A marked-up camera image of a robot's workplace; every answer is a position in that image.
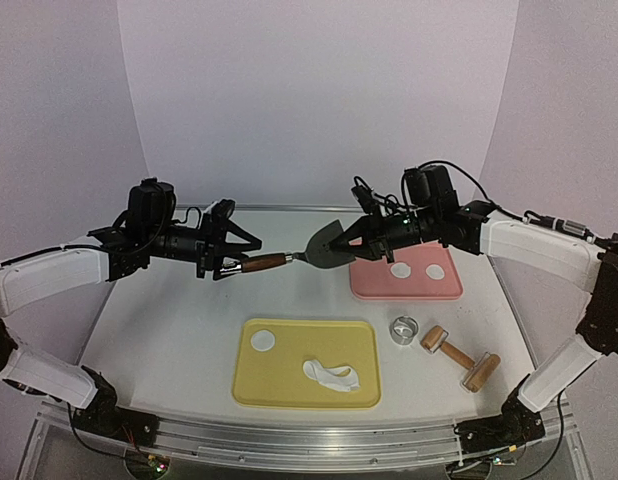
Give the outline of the metal scraper with wooden handle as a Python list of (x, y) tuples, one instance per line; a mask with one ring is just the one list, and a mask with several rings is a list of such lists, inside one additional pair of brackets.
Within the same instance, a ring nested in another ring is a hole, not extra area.
[(328, 270), (353, 263), (356, 257), (350, 253), (331, 250), (328, 243), (343, 232), (339, 220), (334, 220), (316, 232), (308, 241), (305, 250), (293, 253), (274, 253), (240, 260), (243, 273), (255, 273), (285, 266), (294, 261), (304, 262), (315, 268)]

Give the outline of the freshly cut round wrapper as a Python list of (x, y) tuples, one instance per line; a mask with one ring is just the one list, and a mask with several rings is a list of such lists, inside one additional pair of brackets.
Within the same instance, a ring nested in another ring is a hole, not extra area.
[(266, 329), (255, 332), (250, 339), (251, 346), (258, 352), (271, 350), (276, 343), (275, 335)]

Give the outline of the wooden double-ended rolling pin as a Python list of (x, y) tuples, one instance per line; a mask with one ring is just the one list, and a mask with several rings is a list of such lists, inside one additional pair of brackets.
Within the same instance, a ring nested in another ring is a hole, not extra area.
[(442, 352), (466, 370), (462, 386), (471, 393), (478, 393), (500, 366), (497, 354), (486, 352), (474, 360), (448, 340), (449, 332), (439, 325), (433, 326), (421, 339), (420, 345), (429, 353)]

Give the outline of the yellow plastic tray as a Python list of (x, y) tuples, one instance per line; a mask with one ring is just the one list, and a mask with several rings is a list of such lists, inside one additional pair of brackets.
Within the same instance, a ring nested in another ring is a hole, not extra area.
[(375, 330), (364, 321), (251, 319), (232, 396), (257, 408), (371, 409), (382, 397)]

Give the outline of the white dough lump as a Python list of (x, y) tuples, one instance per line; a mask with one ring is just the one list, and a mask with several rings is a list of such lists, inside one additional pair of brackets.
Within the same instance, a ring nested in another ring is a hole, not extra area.
[(310, 359), (303, 363), (302, 370), (308, 379), (332, 391), (351, 393), (361, 387), (358, 372), (349, 365), (326, 368), (317, 359)]

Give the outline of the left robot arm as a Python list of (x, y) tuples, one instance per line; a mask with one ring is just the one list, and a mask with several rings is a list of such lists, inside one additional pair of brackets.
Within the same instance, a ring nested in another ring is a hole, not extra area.
[(113, 284), (149, 267), (154, 258), (190, 263), (197, 278), (223, 279), (240, 269), (262, 242), (231, 218), (235, 203), (220, 199), (195, 225), (175, 218), (174, 187), (147, 178), (131, 188), (109, 226), (65, 244), (0, 260), (0, 382), (27, 396), (62, 403), (72, 428), (144, 447), (155, 441), (156, 415), (124, 407), (102, 373), (28, 343), (7, 320), (34, 305), (60, 302), (96, 285)]

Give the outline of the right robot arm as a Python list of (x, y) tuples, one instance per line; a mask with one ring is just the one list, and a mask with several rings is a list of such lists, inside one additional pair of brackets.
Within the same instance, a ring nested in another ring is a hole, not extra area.
[(364, 214), (327, 242), (348, 260), (393, 261), (395, 251), (436, 242), (475, 256), (521, 266), (571, 288), (584, 303), (574, 332), (508, 395), (498, 414), (465, 420), (455, 434), (463, 453), (520, 447), (545, 435), (542, 411), (602, 358), (618, 355), (618, 234), (604, 238), (587, 226), (532, 210), (515, 214), (488, 194), (466, 204), (452, 184), (455, 164), (433, 159), (405, 170), (400, 199), (355, 178)]

